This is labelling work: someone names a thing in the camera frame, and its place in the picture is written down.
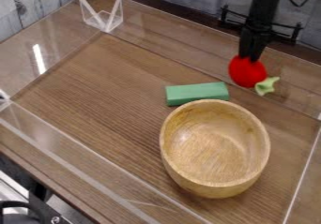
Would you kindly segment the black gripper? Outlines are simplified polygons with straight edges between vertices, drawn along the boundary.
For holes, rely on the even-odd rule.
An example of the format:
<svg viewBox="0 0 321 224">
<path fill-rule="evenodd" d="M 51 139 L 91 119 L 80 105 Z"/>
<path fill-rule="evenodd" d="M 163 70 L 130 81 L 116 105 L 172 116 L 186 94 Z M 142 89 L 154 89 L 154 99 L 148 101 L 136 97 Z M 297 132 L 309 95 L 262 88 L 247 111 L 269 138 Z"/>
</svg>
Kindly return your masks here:
<svg viewBox="0 0 321 224">
<path fill-rule="evenodd" d="M 249 57 L 253 62 L 259 59 L 274 38 L 294 43 L 302 30 L 301 23 L 286 25 L 274 21 L 279 1 L 251 0 L 247 14 L 233 11 L 227 5 L 221 7 L 219 24 L 241 31 L 238 55 Z M 296 7 L 302 7 L 302 4 L 289 1 Z"/>
</svg>

